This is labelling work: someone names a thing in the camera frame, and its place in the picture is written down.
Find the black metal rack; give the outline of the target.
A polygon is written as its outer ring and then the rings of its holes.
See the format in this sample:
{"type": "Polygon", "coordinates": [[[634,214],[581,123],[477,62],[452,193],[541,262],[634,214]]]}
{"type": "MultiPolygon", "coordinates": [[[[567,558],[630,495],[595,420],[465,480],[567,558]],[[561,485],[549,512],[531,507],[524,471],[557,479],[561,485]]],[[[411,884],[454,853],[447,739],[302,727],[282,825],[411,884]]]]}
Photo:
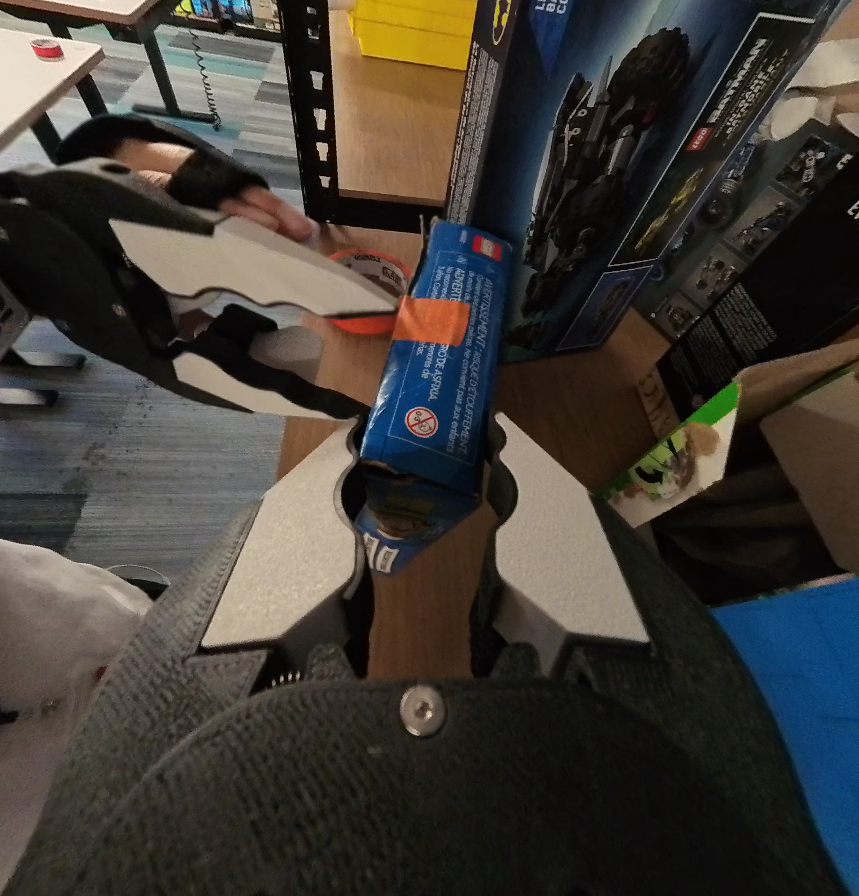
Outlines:
{"type": "Polygon", "coordinates": [[[277,6],[305,213],[329,225],[420,232],[442,215],[442,204],[340,193],[329,3],[278,1],[277,6]]]}

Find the black racing car toy box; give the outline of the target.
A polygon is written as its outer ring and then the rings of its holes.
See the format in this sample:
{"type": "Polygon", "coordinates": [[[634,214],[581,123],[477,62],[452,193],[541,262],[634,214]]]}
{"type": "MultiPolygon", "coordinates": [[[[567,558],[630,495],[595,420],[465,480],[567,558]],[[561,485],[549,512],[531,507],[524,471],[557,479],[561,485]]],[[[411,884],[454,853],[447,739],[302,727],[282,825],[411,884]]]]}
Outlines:
{"type": "Polygon", "coordinates": [[[830,41],[687,208],[639,311],[676,341],[858,151],[859,39],[830,41]]]}

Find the orange tape strip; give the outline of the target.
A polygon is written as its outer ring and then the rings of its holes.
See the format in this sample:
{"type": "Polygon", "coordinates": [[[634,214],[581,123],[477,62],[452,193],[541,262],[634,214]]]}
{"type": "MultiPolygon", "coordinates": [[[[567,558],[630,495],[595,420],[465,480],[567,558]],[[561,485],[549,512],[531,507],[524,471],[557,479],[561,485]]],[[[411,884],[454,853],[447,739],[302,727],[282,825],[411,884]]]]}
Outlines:
{"type": "Polygon", "coordinates": [[[468,302],[405,296],[401,299],[391,341],[458,347],[466,336],[470,311],[468,302]]]}

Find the black toy box yellow emblem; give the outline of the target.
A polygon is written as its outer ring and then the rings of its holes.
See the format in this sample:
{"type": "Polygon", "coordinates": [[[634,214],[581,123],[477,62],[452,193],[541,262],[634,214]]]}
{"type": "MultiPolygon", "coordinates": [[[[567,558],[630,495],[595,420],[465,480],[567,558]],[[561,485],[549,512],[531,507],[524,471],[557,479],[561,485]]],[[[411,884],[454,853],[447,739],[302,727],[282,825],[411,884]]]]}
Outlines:
{"type": "Polygon", "coordinates": [[[512,247],[502,364],[608,339],[847,5],[477,3],[446,216],[512,247]]]}

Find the person's left hand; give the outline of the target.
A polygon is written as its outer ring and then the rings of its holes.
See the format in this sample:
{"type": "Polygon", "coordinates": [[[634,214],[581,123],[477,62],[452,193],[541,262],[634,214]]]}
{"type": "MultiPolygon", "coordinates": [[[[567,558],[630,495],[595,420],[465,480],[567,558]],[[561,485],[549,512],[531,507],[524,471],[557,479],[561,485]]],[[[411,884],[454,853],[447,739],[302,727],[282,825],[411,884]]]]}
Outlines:
{"type": "Polygon", "coordinates": [[[188,206],[248,219],[301,245],[314,244],[321,233],[316,221],[261,185],[246,185],[217,203],[207,204],[204,199],[195,199],[188,206]]]}

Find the large blue toy box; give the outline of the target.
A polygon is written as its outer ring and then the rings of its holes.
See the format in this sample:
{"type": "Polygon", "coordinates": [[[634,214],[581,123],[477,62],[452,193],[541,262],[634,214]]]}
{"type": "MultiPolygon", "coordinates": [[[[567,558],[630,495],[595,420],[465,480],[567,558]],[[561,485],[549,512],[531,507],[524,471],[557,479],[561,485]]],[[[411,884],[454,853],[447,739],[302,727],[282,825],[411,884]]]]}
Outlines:
{"type": "Polygon", "coordinates": [[[712,614],[764,694],[827,849],[859,895],[859,576],[712,614]]]}

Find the red yellow storage bins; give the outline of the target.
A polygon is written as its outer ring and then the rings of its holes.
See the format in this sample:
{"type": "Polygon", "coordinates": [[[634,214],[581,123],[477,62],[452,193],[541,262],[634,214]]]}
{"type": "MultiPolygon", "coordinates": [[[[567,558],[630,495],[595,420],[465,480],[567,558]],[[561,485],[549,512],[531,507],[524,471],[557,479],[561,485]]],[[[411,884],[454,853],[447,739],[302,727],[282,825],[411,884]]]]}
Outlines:
{"type": "Polygon", "coordinates": [[[356,1],[349,28],[363,56],[463,72],[476,1],[356,1]]]}

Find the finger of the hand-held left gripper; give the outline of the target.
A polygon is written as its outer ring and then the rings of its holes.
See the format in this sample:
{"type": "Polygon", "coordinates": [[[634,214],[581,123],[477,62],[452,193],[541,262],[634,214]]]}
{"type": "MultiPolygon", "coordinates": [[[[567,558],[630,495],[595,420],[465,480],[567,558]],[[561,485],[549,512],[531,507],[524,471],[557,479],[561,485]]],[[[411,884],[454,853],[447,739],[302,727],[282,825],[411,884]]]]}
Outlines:
{"type": "Polygon", "coordinates": [[[188,348],[173,358],[172,365],[180,384],[254,413],[334,421],[365,419],[369,414],[362,401],[234,348],[188,348]]]}
{"type": "Polygon", "coordinates": [[[390,317],[398,308],[372,281],[246,218],[223,218],[211,235],[121,219],[110,227],[175,315],[207,308],[224,294],[251,307],[291,306],[323,318],[390,317]]]}

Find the dark blue toy box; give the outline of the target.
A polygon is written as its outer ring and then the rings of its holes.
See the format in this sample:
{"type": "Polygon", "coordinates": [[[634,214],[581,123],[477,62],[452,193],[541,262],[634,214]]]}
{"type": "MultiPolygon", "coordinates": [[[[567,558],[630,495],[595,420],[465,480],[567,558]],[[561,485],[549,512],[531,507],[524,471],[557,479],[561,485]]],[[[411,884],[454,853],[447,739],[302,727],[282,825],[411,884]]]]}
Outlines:
{"type": "Polygon", "coordinates": [[[737,230],[753,258],[639,384],[663,437],[742,370],[821,349],[859,325],[859,148],[790,162],[770,186],[770,218],[737,230]]]}

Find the dark wooden shelf board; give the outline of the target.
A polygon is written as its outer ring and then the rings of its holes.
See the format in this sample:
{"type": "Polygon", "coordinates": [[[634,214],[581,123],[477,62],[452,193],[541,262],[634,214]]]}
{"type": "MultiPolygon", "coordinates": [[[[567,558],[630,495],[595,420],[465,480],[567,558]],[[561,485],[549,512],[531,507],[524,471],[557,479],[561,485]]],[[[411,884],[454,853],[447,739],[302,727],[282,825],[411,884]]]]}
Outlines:
{"type": "MultiPolygon", "coordinates": [[[[413,269],[416,234],[322,225],[319,251],[378,250],[413,269]]],[[[322,319],[302,324],[323,341],[316,381],[367,403],[377,394],[388,338],[361,337],[322,319]]],[[[503,366],[495,410],[598,491],[646,454],[655,439],[636,390],[667,342],[630,311],[604,347],[503,366]]],[[[278,478],[294,469],[334,431],[320,420],[289,419],[278,478]]],[[[375,616],[368,678],[470,678],[468,612],[480,581],[495,515],[487,503],[427,548],[397,575],[372,573],[375,616]]]]}

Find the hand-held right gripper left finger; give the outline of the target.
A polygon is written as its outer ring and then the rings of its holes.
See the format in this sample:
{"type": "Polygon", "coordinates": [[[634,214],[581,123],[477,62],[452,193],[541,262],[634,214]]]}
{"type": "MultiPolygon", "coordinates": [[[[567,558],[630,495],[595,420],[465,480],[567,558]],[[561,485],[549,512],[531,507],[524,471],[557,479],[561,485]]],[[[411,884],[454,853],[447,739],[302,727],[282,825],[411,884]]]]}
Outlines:
{"type": "Polygon", "coordinates": [[[274,647],[308,655],[346,646],[347,602],[363,544],[342,490],[356,464],[355,425],[338,426],[264,495],[204,630],[205,651],[274,647]]]}

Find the orange tape roll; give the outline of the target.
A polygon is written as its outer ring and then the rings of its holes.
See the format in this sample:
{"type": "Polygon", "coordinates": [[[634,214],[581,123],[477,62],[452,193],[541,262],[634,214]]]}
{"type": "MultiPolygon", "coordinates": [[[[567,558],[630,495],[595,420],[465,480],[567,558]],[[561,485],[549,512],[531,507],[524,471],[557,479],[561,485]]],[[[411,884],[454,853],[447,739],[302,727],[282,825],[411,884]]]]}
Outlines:
{"type": "MultiPolygon", "coordinates": [[[[397,258],[383,252],[361,249],[343,249],[329,258],[343,267],[369,280],[391,299],[397,308],[412,279],[412,270],[397,258]]],[[[329,318],[329,321],[346,332],[373,337],[390,333],[394,329],[396,312],[391,316],[360,316],[351,318],[329,318]]]]}

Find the green white toy box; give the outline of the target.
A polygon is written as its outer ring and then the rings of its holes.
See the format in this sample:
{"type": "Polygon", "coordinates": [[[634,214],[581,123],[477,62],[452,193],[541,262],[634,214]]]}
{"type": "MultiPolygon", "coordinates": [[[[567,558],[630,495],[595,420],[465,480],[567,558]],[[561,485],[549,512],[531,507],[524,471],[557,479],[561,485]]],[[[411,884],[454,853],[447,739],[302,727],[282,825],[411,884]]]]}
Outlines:
{"type": "Polygon", "coordinates": [[[859,574],[859,339],[741,371],[602,496],[713,604],[859,574]]]}

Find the small blue toy box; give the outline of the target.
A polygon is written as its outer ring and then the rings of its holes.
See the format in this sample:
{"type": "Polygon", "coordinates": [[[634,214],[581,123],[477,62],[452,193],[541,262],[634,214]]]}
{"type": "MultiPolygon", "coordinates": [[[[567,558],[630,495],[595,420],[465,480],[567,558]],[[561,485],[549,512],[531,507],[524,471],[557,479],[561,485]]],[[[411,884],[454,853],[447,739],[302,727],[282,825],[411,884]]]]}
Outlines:
{"type": "Polygon", "coordinates": [[[480,506],[512,248],[435,220],[405,296],[470,303],[458,347],[392,342],[359,447],[366,502],[355,525],[369,568],[397,574],[480,506]]]}

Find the brown wooden shelf board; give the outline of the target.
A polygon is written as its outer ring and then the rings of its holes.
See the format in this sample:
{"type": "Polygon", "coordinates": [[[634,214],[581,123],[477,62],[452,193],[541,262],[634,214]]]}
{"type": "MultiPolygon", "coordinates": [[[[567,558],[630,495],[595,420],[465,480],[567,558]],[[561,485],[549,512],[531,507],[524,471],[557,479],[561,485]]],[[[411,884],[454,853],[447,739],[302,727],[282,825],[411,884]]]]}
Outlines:
{"type": "Polygon", "coordinates": [[[347,15],[329,22],[340,195],[443,206],[465,74],[364,57],[347,15]]]}

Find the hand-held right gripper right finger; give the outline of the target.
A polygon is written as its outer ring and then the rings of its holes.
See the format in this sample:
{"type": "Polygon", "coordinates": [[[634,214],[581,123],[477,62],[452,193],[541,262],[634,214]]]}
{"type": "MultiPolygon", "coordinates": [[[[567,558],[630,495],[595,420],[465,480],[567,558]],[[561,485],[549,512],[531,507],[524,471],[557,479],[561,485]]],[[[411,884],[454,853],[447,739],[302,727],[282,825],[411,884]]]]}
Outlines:
{"type": "Polygon", "coordinates": [[[588,489],[497,412],[486,500],[494,513],[475,595],[475,675],[528,645],[543,676],[580,644],[645,650],[647,629],[588,489]]]}

